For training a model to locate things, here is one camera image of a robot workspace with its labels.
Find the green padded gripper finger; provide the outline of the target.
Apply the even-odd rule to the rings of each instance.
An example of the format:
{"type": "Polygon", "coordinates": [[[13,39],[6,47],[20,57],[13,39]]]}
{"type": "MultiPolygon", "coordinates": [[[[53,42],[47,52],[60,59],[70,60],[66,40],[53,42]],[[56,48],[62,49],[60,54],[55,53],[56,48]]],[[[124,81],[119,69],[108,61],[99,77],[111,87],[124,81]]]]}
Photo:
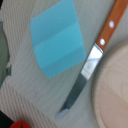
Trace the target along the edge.
{"type": "Polygon", "coordinates": [[[11,74],[11,68],[7,66],[10,60],[10,53],[7,38],[3,29],[3,22],[0,21],[0,87],[5,78],[11,74]]]}

